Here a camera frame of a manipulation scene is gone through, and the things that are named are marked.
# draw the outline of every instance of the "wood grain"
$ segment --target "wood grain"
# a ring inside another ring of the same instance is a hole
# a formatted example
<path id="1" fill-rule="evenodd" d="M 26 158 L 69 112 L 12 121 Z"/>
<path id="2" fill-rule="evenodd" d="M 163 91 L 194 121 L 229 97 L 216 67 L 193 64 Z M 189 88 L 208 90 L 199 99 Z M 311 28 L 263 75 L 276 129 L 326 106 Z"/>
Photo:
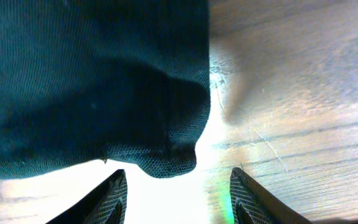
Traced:
<path id="1" fill-rule="evenodd" d="M 233 167 L 314 222 L 358 220 L 358 1 L 210 3 L 212 110 L 196 170 L 157 180 L 92 161 L 0 181 L 0 223 L 47 222 L 124 168 L 126 223 L 232 224 Z"/>

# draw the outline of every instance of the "folded fabric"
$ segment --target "folded fabric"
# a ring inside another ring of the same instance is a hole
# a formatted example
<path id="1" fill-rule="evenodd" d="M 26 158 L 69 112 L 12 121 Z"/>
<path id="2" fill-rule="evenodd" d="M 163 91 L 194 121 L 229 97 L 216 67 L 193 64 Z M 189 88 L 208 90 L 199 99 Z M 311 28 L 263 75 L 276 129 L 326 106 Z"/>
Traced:
<path id="1" fill-rule="evenodd" d="M 94 159 L 191 171 L 208 50 L 206 1 L 0 0 L 0 179 Z"/>

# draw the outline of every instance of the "cloth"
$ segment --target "cloth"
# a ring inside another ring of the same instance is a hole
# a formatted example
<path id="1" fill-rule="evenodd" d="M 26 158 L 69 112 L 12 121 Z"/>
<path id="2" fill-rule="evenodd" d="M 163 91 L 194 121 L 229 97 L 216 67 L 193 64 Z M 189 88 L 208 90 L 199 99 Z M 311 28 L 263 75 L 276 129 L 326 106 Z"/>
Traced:
<path id="1" fill-rule="evenodd" d="M 206 1 L 0 0 L 0 179 L 94 159 L 193 170 L 208 50 Z"/>

